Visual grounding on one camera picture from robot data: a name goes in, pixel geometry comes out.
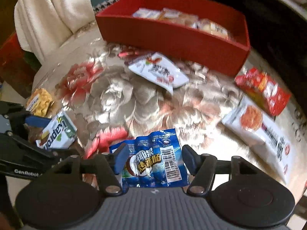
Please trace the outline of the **Kaprons wafer packet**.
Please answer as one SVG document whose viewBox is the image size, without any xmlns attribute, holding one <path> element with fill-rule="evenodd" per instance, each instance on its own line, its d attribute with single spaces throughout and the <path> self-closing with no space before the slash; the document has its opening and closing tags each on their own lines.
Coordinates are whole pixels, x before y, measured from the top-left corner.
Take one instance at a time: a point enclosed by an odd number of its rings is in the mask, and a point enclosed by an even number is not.
<svg viewBox="0 0 307 230">
<path fill-rule="evenodd" d="M 37 147 L 45 150 L 68 149 L 77 137 L 77 127 L 65 111 L 60 111 L 42 130 L 35 141 Z"/>
</svg>

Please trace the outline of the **blue coconut snack packet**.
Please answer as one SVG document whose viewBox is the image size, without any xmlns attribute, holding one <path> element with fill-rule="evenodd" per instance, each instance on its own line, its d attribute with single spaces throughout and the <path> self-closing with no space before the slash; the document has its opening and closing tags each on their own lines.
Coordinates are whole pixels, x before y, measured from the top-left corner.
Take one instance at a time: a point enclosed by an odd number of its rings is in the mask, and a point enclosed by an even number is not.
<svg viewBox="0 0 307 230">
<path fill-rule="evenodd" d="M 129 158 L 122 170 L 122 185 L 128 187 L 184 187 L 189 185 L 182 149 L 174 128 L 138 136 L 112 145 L 114 153 L 120 144 L 126 144 Z"/>
</svg>

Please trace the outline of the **yellow waffle biscuit pack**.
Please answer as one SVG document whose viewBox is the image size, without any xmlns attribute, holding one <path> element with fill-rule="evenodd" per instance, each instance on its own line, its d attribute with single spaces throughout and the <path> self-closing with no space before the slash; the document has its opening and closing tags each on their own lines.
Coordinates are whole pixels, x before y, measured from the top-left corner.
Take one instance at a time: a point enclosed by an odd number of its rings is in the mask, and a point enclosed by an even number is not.
<svg viewBox="0 0 307 230">
<path fill-rule="evenodd" d="M 51 94 L 44 88 L 36 89 L 26 102 L 26 110 L 35 116 L 45 117 L 53 104 Z"/>
</svg>

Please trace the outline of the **floral satin cover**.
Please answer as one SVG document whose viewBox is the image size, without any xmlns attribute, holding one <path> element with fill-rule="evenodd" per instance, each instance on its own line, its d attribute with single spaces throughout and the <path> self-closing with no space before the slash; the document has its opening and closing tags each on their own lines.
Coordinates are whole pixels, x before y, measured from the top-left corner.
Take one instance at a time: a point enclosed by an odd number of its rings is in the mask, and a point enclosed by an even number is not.
<svg viewBox="0 0 307 230">
<path fill-rule="evenodd" d="M 189 82 L 171 95 L 129 70 L 127 54 L 132 51 L 131 47 L 106 43 L 98 27 L 92 25 L 55 51 L 35 76 L 33 88 L 46 89 L 54 100 L 46 117 L 67 112 L 77 127 L 77 149 L 82 154 L 95 154 L 103 145 L 174 128 L 181 145 L 188 144 L 199 154 L 221 160 L 239 155 L 283 183 L 295 200 L 301 199 L 306 190 L 306 117 L 294 99 L 276 117 L 260 108 L 295 149 L 286 184 L 222 124 L 241 99 L 249 97 L 233 78 L 195 62 L 174 59 Z"/>
</svg>

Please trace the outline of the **white packet orange disc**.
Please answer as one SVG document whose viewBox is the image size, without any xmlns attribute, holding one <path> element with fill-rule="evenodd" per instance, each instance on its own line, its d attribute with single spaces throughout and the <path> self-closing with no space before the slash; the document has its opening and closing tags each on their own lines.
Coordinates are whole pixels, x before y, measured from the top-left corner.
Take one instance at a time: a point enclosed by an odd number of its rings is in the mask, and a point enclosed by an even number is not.
<svg viewBox="0 0 307 230">
<path fill-rule="evenodd" d="M 247 96 L 228 113 L 222 124 L 268 163 L 284 183 L 289 183 L 295 149 L 275 122 Z"/>
</svg>

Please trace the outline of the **red orange snack packet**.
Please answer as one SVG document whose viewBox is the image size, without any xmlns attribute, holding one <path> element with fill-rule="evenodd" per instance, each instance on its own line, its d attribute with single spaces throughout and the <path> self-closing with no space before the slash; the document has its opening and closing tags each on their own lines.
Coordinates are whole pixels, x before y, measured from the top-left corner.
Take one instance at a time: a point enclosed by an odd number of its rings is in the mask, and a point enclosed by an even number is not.
<svg viewBox="0 0 307 230">
<path fill-rule="evenodd" d="M 236 85 L 261 109 L 272 117 L 278 116 L 286 107 L 291 95 L 266 72 L 255 67 L 235 78 Z"/>
</svg>

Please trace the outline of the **cream white blanket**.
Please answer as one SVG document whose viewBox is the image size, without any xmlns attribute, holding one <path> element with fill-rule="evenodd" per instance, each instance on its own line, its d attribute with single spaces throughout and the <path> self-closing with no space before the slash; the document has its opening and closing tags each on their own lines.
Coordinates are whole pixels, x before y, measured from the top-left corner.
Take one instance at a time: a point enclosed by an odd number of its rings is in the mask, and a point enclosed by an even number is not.
<svg viewBox="0 0 307 230">
<path fill-rule="evenodd" d="M 18 0 L 14 11 L 19 44 L 40 63 L 94 19 L 91 0 Z"/>
</svg>

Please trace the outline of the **white red snack packet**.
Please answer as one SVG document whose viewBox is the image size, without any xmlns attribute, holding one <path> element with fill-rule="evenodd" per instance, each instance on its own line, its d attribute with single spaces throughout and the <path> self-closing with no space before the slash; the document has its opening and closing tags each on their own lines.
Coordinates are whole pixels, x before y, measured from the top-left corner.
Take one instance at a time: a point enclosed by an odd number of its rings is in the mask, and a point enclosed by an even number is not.
<svg viewBox="0 0 307 230">
<path fill-rule="evenodd" d="M 189 78 L 161 53 L 148 53 L 128 62 L 129 70 L 164 88 L 171 95 L 173 89 L 189 82 Z"/>
</svg>

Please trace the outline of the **houndstooth trim cloth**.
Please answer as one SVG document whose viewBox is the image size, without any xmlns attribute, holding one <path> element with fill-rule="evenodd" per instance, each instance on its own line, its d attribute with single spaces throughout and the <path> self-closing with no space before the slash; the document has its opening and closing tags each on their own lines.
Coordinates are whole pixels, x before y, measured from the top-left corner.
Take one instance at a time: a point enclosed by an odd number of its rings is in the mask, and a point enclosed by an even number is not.
<svg viewBox="0 0 307 230">
<path fill-rule="evenodd" d="M 113 5 L 114 3 L 118 2 L 119 0 L 106 0 L 103 2 L 98 3 L 96 6 L 93 6 L 94 14 L 98 14 L 99 12 L 103 11 L 107 7 Z"/>
</svg>

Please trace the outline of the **red cardboard tray box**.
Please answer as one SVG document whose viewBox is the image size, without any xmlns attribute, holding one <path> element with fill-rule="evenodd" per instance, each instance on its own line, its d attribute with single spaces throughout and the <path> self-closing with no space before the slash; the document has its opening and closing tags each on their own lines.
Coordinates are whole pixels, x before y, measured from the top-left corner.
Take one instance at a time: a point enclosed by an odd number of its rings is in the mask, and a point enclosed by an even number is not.
<svg viewBox="0 0 307 230">
<path fill-rule="evenodd" d="M 182 11 L 209 19 L 230 31 L 232 40 L 160 20 L 134 18 L 139 8 Z M 202 64 L 234 77 L 250 54 L 250 40 L 245 16 L 211 0 L 119 0 L 96 15 L 102 38 L 166 56 Z"/>
</svg>

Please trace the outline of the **wrapped yellow cake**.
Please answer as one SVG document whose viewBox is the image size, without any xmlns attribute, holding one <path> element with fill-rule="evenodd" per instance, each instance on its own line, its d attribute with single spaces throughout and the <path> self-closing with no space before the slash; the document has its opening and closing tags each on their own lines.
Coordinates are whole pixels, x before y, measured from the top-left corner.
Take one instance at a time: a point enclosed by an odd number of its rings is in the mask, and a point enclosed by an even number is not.
<svg viewBox="0 0 307 230">
<path fill-rule="evenodd" d="M 218 36 L 222 39 L 230 39 L 230 32 L 221 25 L 209 19 L 201 19 L 196 23 L 196 27 L 208 34 Z"/>
</svg>

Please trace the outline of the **blue white striped snack pack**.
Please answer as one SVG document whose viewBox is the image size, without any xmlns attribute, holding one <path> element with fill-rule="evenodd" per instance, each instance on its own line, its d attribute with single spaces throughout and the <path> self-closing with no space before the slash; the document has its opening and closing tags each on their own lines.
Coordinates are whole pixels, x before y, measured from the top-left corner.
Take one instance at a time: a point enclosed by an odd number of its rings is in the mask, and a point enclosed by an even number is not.
<svg viewBox="0 0 307 230">
<path fill-rule="evenodd" d="M 162 14 L 160 10 L 152 10 L 146 8 L 139 8 L 136 12 L 132 14 L 134 18 L 143 18 L 143 19 L 151 19 L 158 20 Z"/>
</svg>

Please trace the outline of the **brown biscuit pack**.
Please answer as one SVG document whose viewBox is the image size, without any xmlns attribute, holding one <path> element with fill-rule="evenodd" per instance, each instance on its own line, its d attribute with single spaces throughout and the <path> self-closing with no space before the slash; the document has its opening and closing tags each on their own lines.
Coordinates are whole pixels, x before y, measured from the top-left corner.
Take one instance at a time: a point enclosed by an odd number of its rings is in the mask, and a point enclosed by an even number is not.
<svg viewBox="0 0 307 230">
<path fill-rule="evenodd" d="M 198 21 L 197 15 L 187 14 L 174 9 L 164 8 L 158 20 L 193 28 Z"/>
</svg>

